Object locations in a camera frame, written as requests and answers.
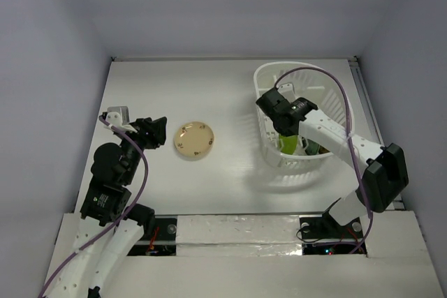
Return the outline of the beige floral plate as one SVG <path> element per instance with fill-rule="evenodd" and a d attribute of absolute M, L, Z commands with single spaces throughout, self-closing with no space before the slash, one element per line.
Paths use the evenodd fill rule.
<path fill-rule="evenodd" d="M 173 142 L 183 158 L 199 160 L 212 150 L 215 135 L 210 126 L 201 121 L 190 121 L 176 131 Z"/>

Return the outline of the lime green plate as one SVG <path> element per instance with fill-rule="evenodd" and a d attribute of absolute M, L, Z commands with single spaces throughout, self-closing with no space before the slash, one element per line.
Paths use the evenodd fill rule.
<path fill-rule="evenodd" d="M 283 154 L 293 155 L 298 145 L 297 135 L 284 136 L 279 135 L 278 146 L 279 150 Z"/>

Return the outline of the yellow brown patterned plate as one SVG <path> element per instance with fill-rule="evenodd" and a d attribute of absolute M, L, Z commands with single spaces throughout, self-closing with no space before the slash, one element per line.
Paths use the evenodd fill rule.
<path fill-rule="evenodd" d="M 318 149 L 318 153 L 319 154 L 328 154 L 328 153 L 330 153 L 330 151 L 327 150 L 325 147 L 320 146 Z"/>

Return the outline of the cream plate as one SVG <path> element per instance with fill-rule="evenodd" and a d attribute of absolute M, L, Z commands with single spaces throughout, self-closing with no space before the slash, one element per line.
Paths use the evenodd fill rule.
<path fill-rule="evenodd" d="M 303 137 L 298 136 L 297 148 L 295 150 L 298 155 L 307 155 L 307 147 L 307 140 Z"/>

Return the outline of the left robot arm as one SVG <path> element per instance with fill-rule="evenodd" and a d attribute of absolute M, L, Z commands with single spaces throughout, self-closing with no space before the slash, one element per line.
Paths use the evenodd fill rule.
<path fill-rule="evenodd" d="M 121 142 L 102 144 L 94 152 L 71 253 L 45 282 L 40 297 L 104 297 L 135 243 L 154 232 L 154 210 L 138 204 L 142 191 L 132 196 L 129 186 L 139 165 L 144 166 L 142 180 L 148 180 L 144 151 L 165 144 L 168 120 L 130 122 L 126 110 L 108 110 L 98 120 Z"/>

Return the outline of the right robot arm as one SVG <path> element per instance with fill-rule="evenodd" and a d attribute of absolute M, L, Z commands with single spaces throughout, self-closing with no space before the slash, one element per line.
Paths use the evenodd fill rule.
<path fill-rule="evenodd" d="M 320 216 L 302 220 L 303 239 L 339 239 L 361 216 L 384 212 L 409 183 L 404 151 L 366 140 L 332 120 L 306 98 L 289 102 L 276 88 L 256 101 L 280 135 L 299 135 L 327 149 L 353 168 L 358 187 Z"/>

